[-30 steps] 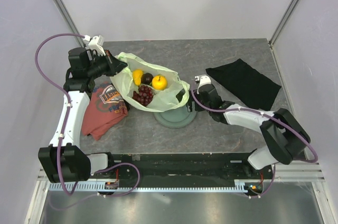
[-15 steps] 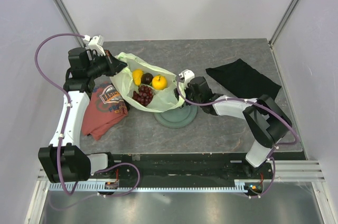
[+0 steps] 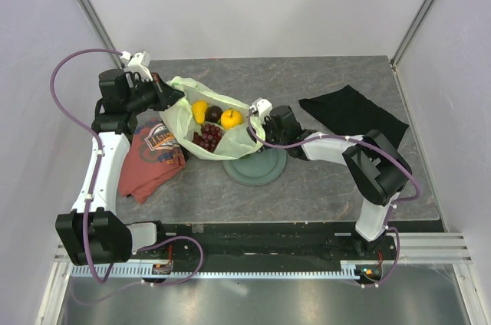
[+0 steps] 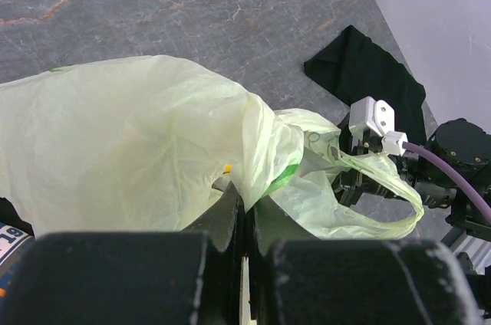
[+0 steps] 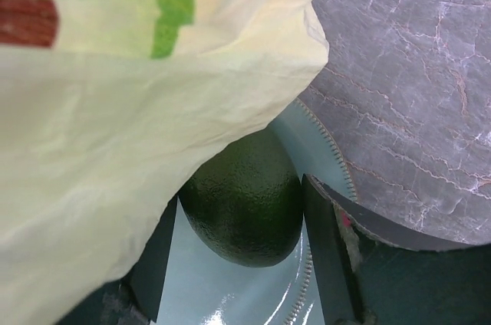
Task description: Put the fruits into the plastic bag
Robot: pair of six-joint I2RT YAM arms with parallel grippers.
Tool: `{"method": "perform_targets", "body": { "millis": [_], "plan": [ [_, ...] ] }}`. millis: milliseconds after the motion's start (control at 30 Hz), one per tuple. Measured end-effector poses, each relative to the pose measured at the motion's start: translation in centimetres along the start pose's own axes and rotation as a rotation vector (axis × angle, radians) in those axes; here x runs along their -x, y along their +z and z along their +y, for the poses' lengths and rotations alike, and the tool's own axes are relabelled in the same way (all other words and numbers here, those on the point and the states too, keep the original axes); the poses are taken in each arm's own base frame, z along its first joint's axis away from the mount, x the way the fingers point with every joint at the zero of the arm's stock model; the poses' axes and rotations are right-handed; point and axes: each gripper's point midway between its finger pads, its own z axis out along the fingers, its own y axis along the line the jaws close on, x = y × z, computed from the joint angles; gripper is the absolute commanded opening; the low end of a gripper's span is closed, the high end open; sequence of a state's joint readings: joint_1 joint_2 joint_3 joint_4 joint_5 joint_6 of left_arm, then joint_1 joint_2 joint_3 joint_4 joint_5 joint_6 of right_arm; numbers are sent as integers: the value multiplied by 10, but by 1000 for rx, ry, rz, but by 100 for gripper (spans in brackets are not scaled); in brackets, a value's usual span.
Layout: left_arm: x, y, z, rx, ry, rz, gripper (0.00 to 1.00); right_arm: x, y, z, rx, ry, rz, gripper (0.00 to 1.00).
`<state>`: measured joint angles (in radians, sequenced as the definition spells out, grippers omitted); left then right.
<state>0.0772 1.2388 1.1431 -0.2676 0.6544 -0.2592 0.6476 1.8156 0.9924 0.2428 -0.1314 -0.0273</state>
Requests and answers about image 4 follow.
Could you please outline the light green plastic bag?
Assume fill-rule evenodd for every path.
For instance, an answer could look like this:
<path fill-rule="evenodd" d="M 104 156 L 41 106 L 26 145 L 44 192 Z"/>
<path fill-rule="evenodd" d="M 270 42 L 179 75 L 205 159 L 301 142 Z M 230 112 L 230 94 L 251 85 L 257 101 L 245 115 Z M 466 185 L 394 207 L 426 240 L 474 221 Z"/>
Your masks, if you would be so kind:
<path fill-rule="evenodd" d="M 181 230 L 218 200 L 218 181 L 246 209 L 272 197 L 319 238 L 410 234 L 424 214 L 419 194 L 388 155 L 344 153 L 340 133 L 187 59 L 59 67 L 1 86 L 1 195 L 37 236 Z M 364 193 L 341 205 L 331 184 L 350 169 L 403 199 Z"/>

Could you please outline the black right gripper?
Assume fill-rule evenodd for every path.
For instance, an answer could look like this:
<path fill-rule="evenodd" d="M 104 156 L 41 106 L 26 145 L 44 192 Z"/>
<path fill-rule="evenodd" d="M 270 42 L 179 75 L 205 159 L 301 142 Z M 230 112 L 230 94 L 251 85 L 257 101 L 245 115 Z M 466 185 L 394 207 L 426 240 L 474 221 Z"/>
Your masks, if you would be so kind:
<path fill-rule="evenodd" d="M 367 155 L 369 151 L 381 152 L 383 150 L 382 138 L 373 130 L 364 131 L 361 139 L 358 139 L 352 136 L 351 131 L 348 129 L 348 121 L 341 121 L 338 127 L 341 129 L 339 139 L 341 150 L 347 152 L 350 156 L 362 156 Z M 416 173 L 414 172 L 417 159 L 404 156 L 389 156 L 389 159 L 395 163 L 399 177 L 409 186 L 414 187 L 417 183 Z M 356 205 L 364 193 L 386 199 L 403 199 L 355 169 L 341 172 L 334 179 L 331 187 L 338 202 L 347 207 Z"/>

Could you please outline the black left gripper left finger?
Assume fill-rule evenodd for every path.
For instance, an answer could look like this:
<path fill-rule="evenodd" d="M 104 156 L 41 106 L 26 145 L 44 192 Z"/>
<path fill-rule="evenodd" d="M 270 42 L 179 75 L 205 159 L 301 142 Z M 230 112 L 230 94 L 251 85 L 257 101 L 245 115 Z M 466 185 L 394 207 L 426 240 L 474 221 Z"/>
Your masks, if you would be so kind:
<path fill-rule="evenodd" d="M 244 207 L 227 186 L 182 231 L 63 232 L 27 250 L 3 324 L 237 324 Z"/>

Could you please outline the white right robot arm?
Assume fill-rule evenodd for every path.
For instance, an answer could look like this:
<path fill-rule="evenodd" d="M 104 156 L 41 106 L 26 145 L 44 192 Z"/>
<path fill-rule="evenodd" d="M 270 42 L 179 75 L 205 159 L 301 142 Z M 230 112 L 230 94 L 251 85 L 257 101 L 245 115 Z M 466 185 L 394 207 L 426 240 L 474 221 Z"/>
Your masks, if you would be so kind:
<path fill-rule="evenodd" d="M 424 149 L 442 159 L 461 175 L 486 203 L 490 203 L 490 135 L 463 118 L 437 127 Z M 446 222 L 468 235 L 490 240 L 490 223 L 460 186 L 428 159 L 408 152 L 390 156 L 399 177 L 414 188 L 428 208 L 450 209 Z M 342 172 L 333 183 L 338 201 L 355 205 L 362 194 L 394 199 L 396 195 L 373 178 L 351 170 Z"/>

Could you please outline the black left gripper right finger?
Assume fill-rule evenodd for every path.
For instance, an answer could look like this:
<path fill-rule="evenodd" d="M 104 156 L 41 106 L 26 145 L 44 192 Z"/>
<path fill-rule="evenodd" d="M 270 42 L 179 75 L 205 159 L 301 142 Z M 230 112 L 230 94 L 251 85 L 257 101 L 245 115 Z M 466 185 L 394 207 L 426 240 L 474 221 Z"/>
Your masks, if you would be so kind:
<path fill-rule="evenodd" d="M 448 247 L 426 240 L 321 240 L 274 202 L 245 216 L 259 324 L 479 324 Z"/>

